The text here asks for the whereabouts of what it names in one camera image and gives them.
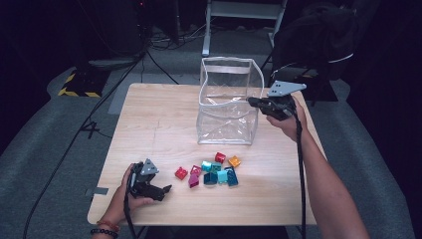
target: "wristband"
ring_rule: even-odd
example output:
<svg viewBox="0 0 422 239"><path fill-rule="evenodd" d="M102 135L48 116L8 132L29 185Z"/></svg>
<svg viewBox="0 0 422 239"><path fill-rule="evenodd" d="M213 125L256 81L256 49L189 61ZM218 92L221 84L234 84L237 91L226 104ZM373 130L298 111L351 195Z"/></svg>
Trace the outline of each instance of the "wristband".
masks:
<svg viewBox="0 0 422 239"><path fill-rule="evenodd" d="M112 238L114 238L114 239L118 237L118 234L113 232L113 231L108 231L108 230L105 230L105 229L98 229L98 228L91 230L91 235L94 235L96 233L107 234L107 235L112 236Z"/></svg>
<svg viewBox="0 0 422 239"><path fill-rule="evenodd" d="M118 232L120 231L120 227L118 225L114 225L109 221L105 221L105 220L100 220L97 222L97 225L107 225L109 226L109 228L111 228L113 231Z"/></svg>

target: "transparent container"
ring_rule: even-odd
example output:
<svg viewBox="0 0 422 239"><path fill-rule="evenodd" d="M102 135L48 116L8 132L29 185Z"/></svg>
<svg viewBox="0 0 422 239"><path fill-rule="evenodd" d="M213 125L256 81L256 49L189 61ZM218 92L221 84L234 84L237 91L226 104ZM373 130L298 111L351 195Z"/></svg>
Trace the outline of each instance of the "transparent container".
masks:
<svg viewBox="0 0 422 239"><path fill-rule="evenodd" d="M246 98L260 98L264 90L264 77L254 60L204 58L200 78L198 143L252 144L258 109Z"/></svg>

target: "human hand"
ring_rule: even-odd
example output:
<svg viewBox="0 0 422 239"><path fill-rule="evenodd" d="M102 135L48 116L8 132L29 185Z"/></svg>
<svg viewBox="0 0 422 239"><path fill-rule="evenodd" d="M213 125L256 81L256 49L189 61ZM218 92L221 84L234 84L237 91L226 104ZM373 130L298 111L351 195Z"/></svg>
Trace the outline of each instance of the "human hand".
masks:
<svg viewBox="0 0 422 239"><path fill-rule="evenodd" d="M108 209L106 210L102 220L109 221L110 223L117 225L121 220L125 219L124 215L124 197L126 194L127 179L130 176L133 164L124 173L121 185L117 188L114 195L112 196L111 202L109 203ZM152 203L154 200L149 197L134 198L131 194L128 195L128 203L130 211L138 208L142 205Z"/></svg>
<svg viewBox="0 0 422 239"><path fill-rule="evenodd" d="M298 113L299 121L301 122L303 131L308 130L307 117L305 116L304 108L301 106L299 101L293 97L296 105L296 111ZM282 129L283 133L291 138L293 141L297 141L297 125L295 117L291 116L284 120L278 120L273 117L267 116L267 120L272 126L276 126Z"/></svg>

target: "wooden table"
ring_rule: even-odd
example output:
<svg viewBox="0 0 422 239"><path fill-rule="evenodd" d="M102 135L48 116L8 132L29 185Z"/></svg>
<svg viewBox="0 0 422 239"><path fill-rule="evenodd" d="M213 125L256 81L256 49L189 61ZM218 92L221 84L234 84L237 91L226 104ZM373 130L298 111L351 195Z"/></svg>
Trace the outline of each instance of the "wooden table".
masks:
<svg viewBox="0 0 422 239"><path fill-rule="evenodd" d="M88 220L95 224L105 213L127 167L150 158L159 169L151 184L172 184L162 201L132 213L135 225L300 225L301 188L297 145L271 126L261 113L252 145L198 144L196 118L199 86L132 84L109 147ZM302 93L294 96L305 107L309 129L320 146ZM179 166L188 171L216 152L237 155L239 185L193 188L188 176L178 179ZM307 223L316 224L307 196Z"/></svg>

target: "human arm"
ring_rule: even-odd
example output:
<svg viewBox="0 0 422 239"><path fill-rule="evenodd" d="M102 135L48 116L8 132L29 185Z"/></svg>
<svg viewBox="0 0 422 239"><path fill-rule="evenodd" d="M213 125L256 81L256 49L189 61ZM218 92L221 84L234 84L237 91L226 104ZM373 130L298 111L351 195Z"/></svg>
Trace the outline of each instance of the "human arm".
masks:
<svg viewBox="0 0 422 239"><path fill-rule="evenodd" d="M123 207L124 207L123 202L124 202L124 197L126 194L127 179L130 176L130 170L132 167L133 167L133 164L131 164L130 167L124 173L123 179L121 180L121 185L115 191L105 214L100 220L101 222L105 222L105 224L99 225L98 226L99 229L117 232L118 230L115 230L114 226L117 226L120 221L125 219L125 215L123 211ZM153 202L153 199L149 197L135 199L131 194L129 194L128 196L130 211L142 205L149 204L152 202ZM112 236L104 234L104 233L95 233L93 234L93 237L92 237L92 239L110 239L110 238L112 238Z"/></svg>
<svg viewBox="0 0 422 239"><path fill-rule="evenodd" d="M295 103L303 128L301 143L311 208L322 237L369 238L351 195L312 137L304 109L296 99ZM267 120L297 141L297 125L293 117L282 121L267 117Z"/></svg>

